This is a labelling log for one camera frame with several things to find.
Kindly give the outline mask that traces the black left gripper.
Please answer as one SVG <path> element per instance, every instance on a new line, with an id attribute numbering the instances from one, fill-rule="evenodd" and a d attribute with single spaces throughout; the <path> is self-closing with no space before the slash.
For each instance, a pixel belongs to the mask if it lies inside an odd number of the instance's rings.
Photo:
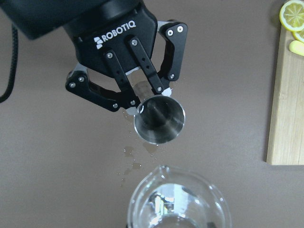
<path id="1" fill-rule="evenodd" d="M 154 95 L 171 95 L 170 82 L 177 81 L 181 72 L 188 32 L 185 23 L 176 20 L 157 22 L 146 7 L 136 7 L 112 21 L 90 13 L 69 22 L 64 29 L 74 43 L 79 62 L 67 76 L 67 91 L 111 112 L 121 107 L 136 109 L 140 99 L 125 72 L 139 66 Z M 166 42 L 159 71 L 149 58 L 157 31 Z M 90 81 L 87 68 L 112 76 L 120 92 Z"/>

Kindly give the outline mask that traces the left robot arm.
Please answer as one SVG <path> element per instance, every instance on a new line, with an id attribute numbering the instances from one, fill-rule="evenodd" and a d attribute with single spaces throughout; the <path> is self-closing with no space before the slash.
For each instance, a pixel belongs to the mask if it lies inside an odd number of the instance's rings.
<path id="1" fill-rule="evenodd" d="M 3 0 L 0 7 L 29 39 L 63 27 L 78 60 L 67 91 L 109 111 L 140 104 L 133 71 L 164 96 L 180 76 L 187 25 L 158 21 L 141 0 Z"/>

